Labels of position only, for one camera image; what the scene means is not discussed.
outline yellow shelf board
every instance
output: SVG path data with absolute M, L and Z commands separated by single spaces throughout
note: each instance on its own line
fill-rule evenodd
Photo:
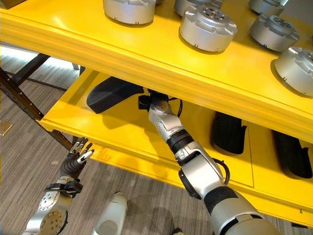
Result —
M 40 124 L 45 129 L 85 136 L 98 144 L 127 152 L 155 165 L 165 164 L 178 170 L 173 153 L 149 122 L 148 112 L 138 109 L 138 95 L 101 114 L 95 114 L 88 107 L 86 100 L 89 92 L 108 77 L 109 75 L 87 69 L 50 109 Z M 173 112 L 177 112 L 179 102 L 171 101 L 171 104 Z M 210 144 L 214 115 L 213 110 L 184 102 L 180 118 L 188 132 L 211 156 L 227 162 L 230 169 L 241 169 L 233 171 L 232 183 L 252 187 L 249 136 L 246 136 L 245 151 L 239 160 L 217 152 Z
M 251 39 L 257 16 L 247 3 L 224 1 L 222 10 L 239 32 L 220 54 L 196 51 L 179 38 L 174 0 L 156 6 L 145 27 L 108 19 L 102 0 L 27 0 L 0 9 L 1 40 L 313 142 L 313 100 L 274 77 L 270 63 L 278 53 Z M 296 46 L 313 49 L 313 27 L 291 21 L 301 37 Z
M 87 69 L 39 123 L 50 131 L 56 129 L 88 137 L 99 146 L 93 156 L 97 161 L 182 187 L 173 153 L 148 121 L 148 113 L 137 109 L 137 95 L 101 114 L 95 114 L 87 106 L 90 90 L 108 77 Z M 178 102 L 171 104 L 173 112 L 177 112 Z M 248 125 L 244 153 L 237 157 L 226 156 L 210 145 L 213 117 L 214 111 L 184 102 L 182 123 L 212 157 L 227 163 L 231 171 L 229 185 L 248 195 L 248 200 L 258 210 L 312 227 L 313 202 L 304 195 L 313 192 L 313 182 L 292 180 L 283 175 L 273 143 L 268 142 L 264 134 L 269 130 L 244 121 L 243 124 Z
M 278 162 L 271 130 L 249 123 L 248 131 L 254 189 L 297 205 L 299 210 L 312 209 L 313 178 L 299 180 L 284 175 Z M 309 158 L 312 164 L 313 145 L 301 141 L 301 146 L 309 148 Z

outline robotic hand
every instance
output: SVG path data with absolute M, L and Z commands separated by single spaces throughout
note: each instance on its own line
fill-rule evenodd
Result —
M 179 177 L 189 195 L 204 201 L 215 235 L 279 235 L 244 197 L 226 185 L 228 168 L 192 139 L 172 113 L 168 96 L 152 90 L 149 93 L 139 97 L 138 107 L 149 112 L 149 121 L 174 153 L 181 166 Z M 225 168 L 225 183 L 216 162 Z
M 72 199 L 80 193 L 83 186 L 78 179 L 94 150 L 89 150 L 92 143 L 82 151 L 88 139 L 82 138 L 69 151 L 60 167 L 61 177 L 54 184 L 48 185 L 36 213 L 30 218 L 26 231 L 22 235 L 56 235 L 67 224 L 67 209 Z

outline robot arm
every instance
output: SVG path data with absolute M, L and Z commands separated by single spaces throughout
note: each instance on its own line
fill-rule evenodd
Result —
M 181 166 L 179 177 L 192 197 L 203 200 L 215 235 L 279 235 L 274 226 L 239 193 L 223 182 L 215 161 L 184 129 L 171 111 L 167 95 L 149 90 L 139 97 L 139 109 L 169 145 Z
M 83 188 L 79 183 L 79 174 L 86 160 L 93 154 L 93 150 L 89 151 L 92 143 L 81 151 L 87 141 L 88 139 L 83 138 L 74 144 L 62 162 L 61 177 L 56 183 L 47 186 L 37 211 L 30 218 L 22 235 L 56 235 L 64 229 L 67 224 L 67 209 L 75 195 Z

